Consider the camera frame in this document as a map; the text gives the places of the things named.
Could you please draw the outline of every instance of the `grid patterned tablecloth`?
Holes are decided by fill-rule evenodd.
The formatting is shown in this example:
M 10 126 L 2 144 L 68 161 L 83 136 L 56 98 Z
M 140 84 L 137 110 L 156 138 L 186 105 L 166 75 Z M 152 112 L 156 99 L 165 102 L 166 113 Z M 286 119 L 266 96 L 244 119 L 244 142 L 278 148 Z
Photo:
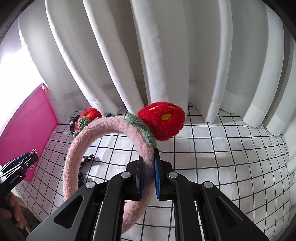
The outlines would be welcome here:
M 124 117 L 126 113 L 126 108 L 120 107 L 118 115 Z M 17 186 L 24 203 L 40 220 L 63 202 L 64 157 L 73 140 L 68 126 L 71 117 L 54 129 L 32 181 Z M 283 136 L 271 135 L 263 125 L 247 126 L 238 115 L 223 110 L 213 124 L 206 123 L 190 104 L 184 128 L 176 137 L 158 142 L 158 148 L 161 159 L 171 162 L 174 170 L 190 181 L 213 182 L 269 238 L 287 224 L 294 175 L 287 172 L 289 154 Z M 123 172 L 128 162 L 139 157 L 136 147 L 122 134 L 97 139 L 85 154 L 96 158 L 81 172 L 87 181 L 97 183 Z M 122 240 L 172 241 L 174 225 L 172 201 L 160 202 L 154 197 Z

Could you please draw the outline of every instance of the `strawberry headband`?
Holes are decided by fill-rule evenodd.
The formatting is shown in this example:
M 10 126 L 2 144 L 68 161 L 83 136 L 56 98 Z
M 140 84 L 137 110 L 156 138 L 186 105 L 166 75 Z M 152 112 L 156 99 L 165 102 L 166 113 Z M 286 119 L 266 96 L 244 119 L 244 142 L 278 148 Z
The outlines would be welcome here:
M 126 119 L 120 116 L 102 117 L 95 108 L 87 109 L 75 125 L 63 171 L 63 194 L 66 201 L 76 191 L 77 175 L 83 154 L 99 137 L 110 133 L 126 135 L 137 147 L 144 161 L 145 186 L 143 199 L 127 201 L 124 206 L 122 229 L 129 230 L 148 207 L 155 192 L 154 186 L 154 148 L 156 140 L 165 141 L 182 129 L 185 113 L 179 107 L 167 102 L 157 102 L 138 111 L 137 115 L 128 113 Z

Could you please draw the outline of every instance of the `silver bolt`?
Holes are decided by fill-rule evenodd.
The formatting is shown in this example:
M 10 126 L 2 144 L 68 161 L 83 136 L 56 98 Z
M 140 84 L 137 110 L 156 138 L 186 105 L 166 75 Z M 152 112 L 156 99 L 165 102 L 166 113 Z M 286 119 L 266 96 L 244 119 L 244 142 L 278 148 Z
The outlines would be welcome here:
M 93 181 L 89 181 L 85 184 L 86 188 L 93 188 L 95 185 L 96 183 Z
M 123 172 L 123 173 L 121 174 L 121 176 L 122 176 L 123 178 L 129 178 L 129 177 L 131 176 L 131 174 L 130 174 L 129 172 Z
M 213 187 L 213 184 L 211 182 L 205 182 L 204 186 L 205 188 L 211 189 Z
M 168 174 L 168 176 L 169 176 L 170 178 L 176 178 L 176 177 L 178 176 L 178 173 L 176 173 L 176 172 L 170 172 L 170 173 Z

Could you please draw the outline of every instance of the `round silver pin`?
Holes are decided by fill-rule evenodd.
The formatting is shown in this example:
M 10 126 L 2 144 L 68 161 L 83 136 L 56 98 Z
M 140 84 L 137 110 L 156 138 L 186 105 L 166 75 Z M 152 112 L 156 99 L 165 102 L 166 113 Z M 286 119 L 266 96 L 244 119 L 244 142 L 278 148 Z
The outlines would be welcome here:
M 131 176 L 131 174 L 130 174 L 129 172 L 123 172 L 123 173 L 121 174 L 121 176 L 122 176 L 123 178 L 129 178 L 129 177 Z
M 170 178 L 176 178 L 176 177 L 178 176 L 178 173 L 176 173 L 176 172 L 170 172 L 170 173 L 168 174 L 168 176 L 169 176 Z
M 96 183 L 93 181 L 89 181 L 85 184 L 86 188 L 93 188 L 95 185 Z
M 204 186 L 205 188 L 211 189 L 213 187 L 213 184 L 211 182 L 205 182 Z

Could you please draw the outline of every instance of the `red plush strawberry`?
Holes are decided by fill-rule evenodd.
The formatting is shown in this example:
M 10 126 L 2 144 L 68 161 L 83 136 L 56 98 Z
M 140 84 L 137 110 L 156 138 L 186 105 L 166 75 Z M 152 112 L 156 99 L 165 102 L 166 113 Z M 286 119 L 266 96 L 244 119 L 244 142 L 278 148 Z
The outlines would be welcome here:
M 137 113 L 149 127 L 156 140 L 166 141 L 183 128 L 185 113 L 177 105 L 167 102 L 150 104 Z
M 79 119 L 80 119 L 81 117 L 83 117 L 83 116 L 84 116 L 85 118 L 89 119 L 90 121 L 93 121 L 93 120 L 94 120 L 95 118 L 97 118 L 97 117 L 102 118 L 101 113 L 100 113 L 96 108 L 88 108 L 88 109 L 86 109 L 85 112 L 83 112 L 83 113 L 80 115 Z M 75 124 L 75 128 L 74 128 L 75 131 L 78 130 L 78 121 L 77 121 L 76 124 Z

